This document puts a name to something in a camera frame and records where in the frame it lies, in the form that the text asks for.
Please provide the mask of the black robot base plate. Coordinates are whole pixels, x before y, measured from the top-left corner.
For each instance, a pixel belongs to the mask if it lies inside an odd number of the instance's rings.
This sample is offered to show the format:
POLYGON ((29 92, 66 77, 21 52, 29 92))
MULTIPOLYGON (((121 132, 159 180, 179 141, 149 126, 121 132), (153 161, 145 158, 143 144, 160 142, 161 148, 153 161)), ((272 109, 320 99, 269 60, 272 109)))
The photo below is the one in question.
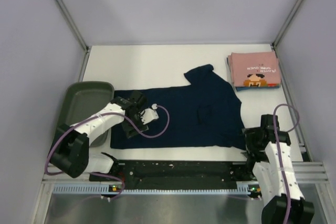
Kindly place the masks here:
POLYGON ((245 162, 120 160, 109 175, 126 190, 235 189, 237 182, 255 181, 245 162))

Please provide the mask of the navy blue t-shirt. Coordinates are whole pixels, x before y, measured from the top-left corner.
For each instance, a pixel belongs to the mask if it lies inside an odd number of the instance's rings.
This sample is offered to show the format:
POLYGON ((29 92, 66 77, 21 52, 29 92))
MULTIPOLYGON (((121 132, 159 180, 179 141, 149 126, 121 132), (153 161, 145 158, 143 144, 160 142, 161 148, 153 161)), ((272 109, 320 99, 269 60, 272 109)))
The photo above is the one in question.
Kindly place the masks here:
POLYGON ((147 135, 127 138, 120 124, 111 129, 111 148, 235 147, 245 149, 241 101, 232 86, 203 65, 184 74, 187 86, 141 90, 148 100, 166 108, 149 124, 147 135))

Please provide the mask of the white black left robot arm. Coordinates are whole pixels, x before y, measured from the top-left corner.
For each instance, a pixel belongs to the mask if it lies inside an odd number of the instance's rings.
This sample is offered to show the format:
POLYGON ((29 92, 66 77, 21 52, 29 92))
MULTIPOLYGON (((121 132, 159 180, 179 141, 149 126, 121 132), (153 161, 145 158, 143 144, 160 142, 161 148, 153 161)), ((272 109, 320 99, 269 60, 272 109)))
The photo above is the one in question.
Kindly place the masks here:
POLYGON ((116 97, 100 111, 73 125, 60 125, 47 156, 45 174, 65 173, 77 178, 83 173, 101 173, 107 180, 114 180, 119 174, 116 159, 104 154, 91 154, 92 143, 115 125, 123 123, 126 135, 132 131, 148 129, 141 116, 146 97, 133 91, 127 99, 116 97))

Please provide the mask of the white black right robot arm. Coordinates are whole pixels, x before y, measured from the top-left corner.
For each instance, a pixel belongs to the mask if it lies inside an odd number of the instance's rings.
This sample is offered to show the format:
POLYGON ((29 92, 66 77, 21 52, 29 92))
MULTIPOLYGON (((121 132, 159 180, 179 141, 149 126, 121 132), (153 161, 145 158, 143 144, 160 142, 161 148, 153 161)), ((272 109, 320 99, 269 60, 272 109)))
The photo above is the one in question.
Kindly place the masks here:
POLYGON ((244 129, 245 174, 257 180, 264 207, 262 223, 310 223, 315 210, 301 192, 291 160, 291 141, 275 115, 261 116, 260 126, 244 129))

